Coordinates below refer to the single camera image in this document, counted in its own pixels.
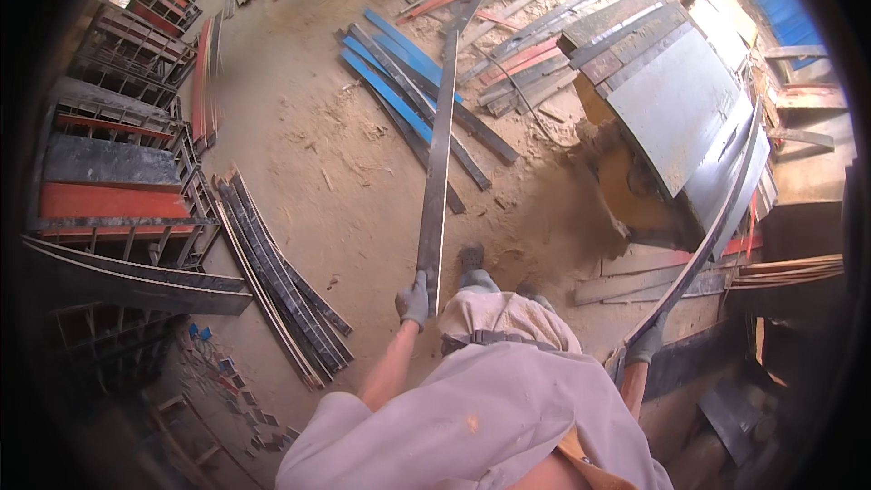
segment forearm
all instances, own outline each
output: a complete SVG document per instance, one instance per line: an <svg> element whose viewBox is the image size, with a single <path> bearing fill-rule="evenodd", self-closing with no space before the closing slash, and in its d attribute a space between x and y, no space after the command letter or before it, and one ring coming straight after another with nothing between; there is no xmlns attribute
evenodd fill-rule
<svg viewBox="0 0 871 490"><path fill-rule="evenodd" d="M386 353L363 381L357 397L372 412L378 411L387 401L405 391L408 362L411 361L411 352L415 348L419 330L417 322L402 322L396 337L387 345Z"/></svg>
<svg viewBox="0 0 871 490"><path fill-rule="evenodd" d="M626 403L626 408L632 414L632 418L638 420L641 413L641 399L645 397L645 385L647 384L647 368L650 365L638 362L626 365L623 370L623 386L620 387L620 397Z"/></svg>

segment belt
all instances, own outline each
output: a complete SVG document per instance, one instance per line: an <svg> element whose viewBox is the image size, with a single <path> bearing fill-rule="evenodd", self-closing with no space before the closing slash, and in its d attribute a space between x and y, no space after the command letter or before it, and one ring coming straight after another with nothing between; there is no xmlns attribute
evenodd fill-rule
<svg viewBox="0 0 871 490"><path fill-rule="evenodd" d="M464 335L462 337L452 337L448 334L441 335L441 355L447 356L453 352L456 352L463 348L468 344L493 344L501 341L508 341L511 343L524 343L531 344L538 348L542 352L558 352L559 349L553 344L542 343L539 341L534 341L529 338L523 338L520 335L516 335L513 333L506 332L491 332L489 330L474 330L471 335Z"/></svg>

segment worker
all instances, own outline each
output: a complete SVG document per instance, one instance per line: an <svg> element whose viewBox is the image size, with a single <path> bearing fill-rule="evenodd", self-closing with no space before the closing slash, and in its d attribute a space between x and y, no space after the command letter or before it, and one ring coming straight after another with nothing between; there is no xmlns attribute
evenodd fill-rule
<svg viewBox="0 0 871 490"><path fill-rule="evenodd" d="M400 328L356 396L332 392L285 455L276 490L671 488L637 423L660 318L626 353L620 392L525 284L503 292L484 248L460 253L439 320L443 360L403 392L430 313L426 276L396 295Z"/></svg>

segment gray glove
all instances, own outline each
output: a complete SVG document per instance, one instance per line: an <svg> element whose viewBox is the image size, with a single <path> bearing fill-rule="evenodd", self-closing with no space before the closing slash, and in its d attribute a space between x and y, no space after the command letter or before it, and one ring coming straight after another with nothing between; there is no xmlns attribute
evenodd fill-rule
<svg viewBox="0 0 871 490"><path fill-rule="evenodd" d="M636 364L639 361L651 363L653 354L657 353L662 348L662 330L665 328L665 321L668 319L668 313L660 314L653 327L645 332L644 335L635 341L628 351L626 351L625 366Z"/></svg>
<svg viewBox="0 0 871 490"><path fill-rule="evenodd" d="M430 296L427 295L427 273L419 270L415 283L396 294L396 312L399 321L413 320L418 322L423 331L423 323L430 317Z"/></svg>

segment gray shirt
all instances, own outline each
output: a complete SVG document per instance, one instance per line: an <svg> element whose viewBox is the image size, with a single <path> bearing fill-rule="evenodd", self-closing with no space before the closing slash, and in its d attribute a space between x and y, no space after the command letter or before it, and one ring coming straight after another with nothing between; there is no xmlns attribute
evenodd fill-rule
<svg viewBox="0 0 871 490"><path fill-rule="evenodd" d="M471 344L376 413L321 399L281 462L289 488L505 488L577 427L592 462L638 488L671 488L602 365L523 343Z"/></svg>

